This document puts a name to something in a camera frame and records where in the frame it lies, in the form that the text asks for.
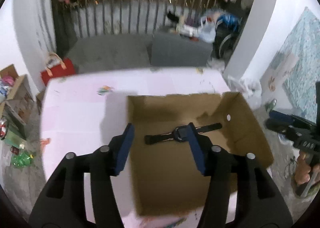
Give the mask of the person right hand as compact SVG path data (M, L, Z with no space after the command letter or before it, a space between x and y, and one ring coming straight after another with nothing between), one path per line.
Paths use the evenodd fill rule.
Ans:
M319 164L313 168L305 161L307 154L303 151L299 151L299 157L297 158L297 167L295 172L295 182L297 185L302 185L310 180L310 173L319 173Z

